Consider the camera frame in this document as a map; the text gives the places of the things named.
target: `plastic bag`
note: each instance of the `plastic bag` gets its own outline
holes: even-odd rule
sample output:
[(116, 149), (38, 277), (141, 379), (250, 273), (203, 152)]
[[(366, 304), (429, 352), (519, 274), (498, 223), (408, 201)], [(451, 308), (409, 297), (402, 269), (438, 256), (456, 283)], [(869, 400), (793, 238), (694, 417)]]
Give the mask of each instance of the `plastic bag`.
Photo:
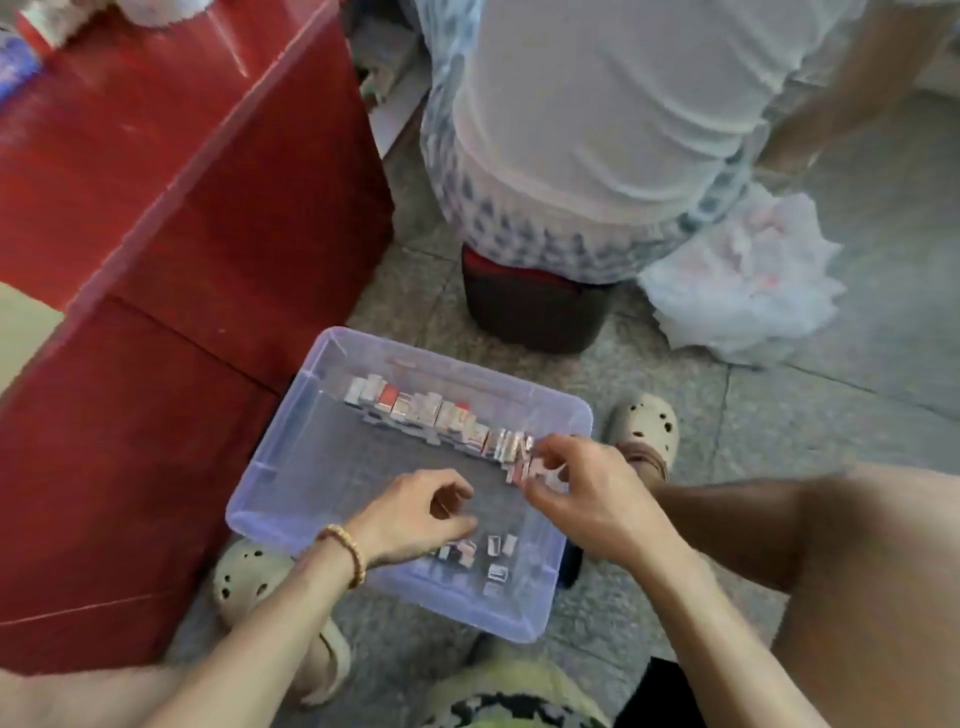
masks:
[(770, 366), (836, 313), (846, 289), (827, 275), (842, 246), (824, 239), (804, 194), (759, 184), (720, 224), (638, 277), (672, 349), (705, 346), (731, 364)]

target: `hand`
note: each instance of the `hand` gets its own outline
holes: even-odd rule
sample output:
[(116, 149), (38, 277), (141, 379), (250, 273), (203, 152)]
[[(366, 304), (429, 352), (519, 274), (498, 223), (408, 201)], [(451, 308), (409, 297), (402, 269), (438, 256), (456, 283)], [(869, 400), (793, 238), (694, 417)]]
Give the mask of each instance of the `hand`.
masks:
[(524, 496), (587, 553), (632, 570), (685, 547), (618, 449), (582, 437), (548, 435), (537, 443), (536, 454), (550, 470), (564, 466), (561, 479), (569, 483), (569, 493), (531, 478), (520, 486)]
[(461, 515), (473, 487), (453, 470), (417, 471), (394, 480), (346, 525), (370, 567), (416, 559), (477, 527)]

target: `clear plastic box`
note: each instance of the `clear plastic box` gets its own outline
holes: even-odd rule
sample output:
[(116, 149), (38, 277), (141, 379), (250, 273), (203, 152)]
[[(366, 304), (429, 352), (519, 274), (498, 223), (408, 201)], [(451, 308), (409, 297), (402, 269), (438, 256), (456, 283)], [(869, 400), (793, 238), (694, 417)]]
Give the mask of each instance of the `clear plastic box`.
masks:
[[(363, 421), (343, 402), (354, 376), (377, 374), (403, 392), (438, 392), (468, 402), (480, 422), (521, 429), (590, 435), (589, 405), (483, 367), (349, 328), (329, 328), (314, 344), (227, 507), (238, 533), (296, 555), (330, 523), (341, 523), (402, 473), (455, 468), (474, 487), (468, 512), (480, 525), (472, 569), (425, 556), (377, 569), (368, 583), (439, 614), (518, 643), (546, 628), (564, 552), (564, 536), (506, 482), (498, 463), (434, 447)], [(510, 558), (490, 557), (488, 535), (518, 541)], [(489, 587), (490, 564), (509, 569)]]

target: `patterned shorts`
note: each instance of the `patterned shorts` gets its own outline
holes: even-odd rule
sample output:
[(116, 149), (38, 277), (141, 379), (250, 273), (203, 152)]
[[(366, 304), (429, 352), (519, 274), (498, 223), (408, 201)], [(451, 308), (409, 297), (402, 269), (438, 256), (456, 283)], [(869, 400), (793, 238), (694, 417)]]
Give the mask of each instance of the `patterned shorts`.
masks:
[(531, 204), (465, 160), (454, 130), (453, 99), (463, 78), (464, 56), (476, 39), (482, 0), (417, 0), (417, 7), (433, 70), (420, 149), (446, 221), (483, 257), (582, 283), (632, 279), (703, 226), (723, 219), (746, 193), (752, 165), (741, 147), (726, 160), (700, 203), (669, 221), (639, 227), (600, 225)]

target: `red stool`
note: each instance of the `red stool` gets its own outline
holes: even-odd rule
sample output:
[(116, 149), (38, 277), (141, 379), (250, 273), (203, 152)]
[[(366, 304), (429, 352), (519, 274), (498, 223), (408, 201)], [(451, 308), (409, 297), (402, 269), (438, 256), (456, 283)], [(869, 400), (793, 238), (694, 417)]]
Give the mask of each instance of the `red stool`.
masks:
[(466, 245), (461, 261), (473, 320), (498, 339), (536, 352), (582, 352), (596, 340), (613, 306), (616, 283), (589, 285), (508, 268)]

